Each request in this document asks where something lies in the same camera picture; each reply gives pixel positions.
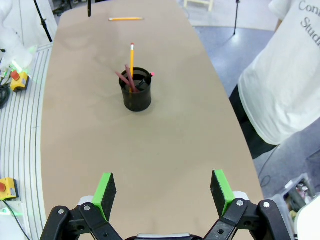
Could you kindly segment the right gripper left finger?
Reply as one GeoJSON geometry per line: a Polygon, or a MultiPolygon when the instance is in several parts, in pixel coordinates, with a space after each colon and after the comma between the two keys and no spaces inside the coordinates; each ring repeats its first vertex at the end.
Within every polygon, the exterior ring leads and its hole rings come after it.
{"type": "Polygon", "coordinates": [[[54,207],[47,219],[42,240],[78,240],[91,234],[95,240],[120,240],[110,224],[110,215],[117,190],[112,173],[104,173],[91,200],[70,210],[66,206],[54,207]]]}

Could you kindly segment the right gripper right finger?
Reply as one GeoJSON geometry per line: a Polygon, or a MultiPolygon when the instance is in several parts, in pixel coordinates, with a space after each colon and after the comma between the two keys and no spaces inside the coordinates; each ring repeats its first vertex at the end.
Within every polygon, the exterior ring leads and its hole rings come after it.
{"type": "Polygon", "coordinates": [[[277,204],[258,204],[236,198],[223,170],[212,171],[210,191],[219,215],[205,240],[232,240],[238,230],[248,230],[254,240],[290,240],[291,236],[277,204]]]}

